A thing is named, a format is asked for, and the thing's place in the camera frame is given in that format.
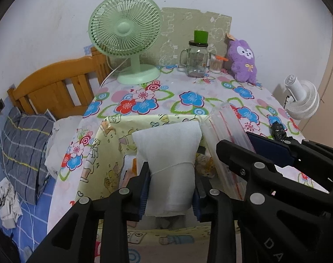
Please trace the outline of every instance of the wooden headboard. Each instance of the wooden headboard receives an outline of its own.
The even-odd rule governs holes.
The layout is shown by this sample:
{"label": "wooden headboard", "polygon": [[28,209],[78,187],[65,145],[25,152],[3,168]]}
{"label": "wooden headboard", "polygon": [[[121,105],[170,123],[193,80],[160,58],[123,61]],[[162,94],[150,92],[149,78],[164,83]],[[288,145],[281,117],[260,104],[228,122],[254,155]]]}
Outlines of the wooden headboard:
{"label": "wooden headboard", "polygon": [[[29,115],[35,114],[29,100],[38,113],[49,109],[58,119],[83,115],[94,97],[87,73],[95,72],[99,85],[110,73],[106,56],[94,47],[91,52],[92,56],[60,61],[32,73],[16,89],[7,91],[13,105]],[[73,83],[80,106],[74,105],[65,79]]]}

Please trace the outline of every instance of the mug handle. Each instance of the mug handle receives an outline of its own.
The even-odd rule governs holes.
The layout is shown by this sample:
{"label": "mug handle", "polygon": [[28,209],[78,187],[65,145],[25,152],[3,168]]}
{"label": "mug handle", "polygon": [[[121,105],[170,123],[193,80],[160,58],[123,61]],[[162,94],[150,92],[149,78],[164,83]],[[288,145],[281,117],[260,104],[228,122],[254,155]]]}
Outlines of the mug handle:
{"label": "mug handle", "polygon": [[183,63],[181,62],[182,52],[184,52],[184,51],[188,51],[188,48],[185,48],[184,50],[181,51],[181,53],[180,53],[180,62],[179,62],[179,65],[187,66],[187,64],[183,64]]}

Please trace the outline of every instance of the tag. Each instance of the tag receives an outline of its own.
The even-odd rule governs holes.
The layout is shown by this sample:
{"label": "tag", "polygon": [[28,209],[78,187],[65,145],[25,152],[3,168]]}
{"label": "tag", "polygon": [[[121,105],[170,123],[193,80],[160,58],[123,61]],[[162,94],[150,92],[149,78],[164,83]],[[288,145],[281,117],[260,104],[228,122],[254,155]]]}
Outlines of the tag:
{"label": "tag", "polygon": [[233,35],[230,35],[228,33],[226,33],[226,37],[229,38],[229,39],[232,39],[233,41],[236,40]]}

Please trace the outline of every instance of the white clip fan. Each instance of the white clip fan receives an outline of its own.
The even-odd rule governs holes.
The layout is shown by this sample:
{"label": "white clip fan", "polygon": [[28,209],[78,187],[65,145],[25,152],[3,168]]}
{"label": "white clip fan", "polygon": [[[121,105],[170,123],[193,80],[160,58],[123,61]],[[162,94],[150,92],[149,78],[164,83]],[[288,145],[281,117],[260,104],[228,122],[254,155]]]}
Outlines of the white clip fan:
{"label": "white clip fan", "polygon": [[285,79],[285,86],[293,97],[285,109],[296,120],[310,118],[317,111],[320,97],[315,85],[307,80],[299,81],[294,75]]}

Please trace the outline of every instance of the glass mug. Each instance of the glass mug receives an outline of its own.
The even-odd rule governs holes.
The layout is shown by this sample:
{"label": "glass mug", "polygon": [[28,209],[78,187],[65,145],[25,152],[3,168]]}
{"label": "glass mug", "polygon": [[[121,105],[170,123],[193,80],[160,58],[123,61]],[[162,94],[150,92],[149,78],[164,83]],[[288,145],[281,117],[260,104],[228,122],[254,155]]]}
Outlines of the glass mug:
{"label": "glass mug", "polygon": [[[204,77],[209,55],[208,44],[189,41],[189,45],[189,48],[181,51],[180,65],[186,67],[187,75],[189,77]],[[187,53],[187,62],[184,64],[181,59],[185,52]]]}

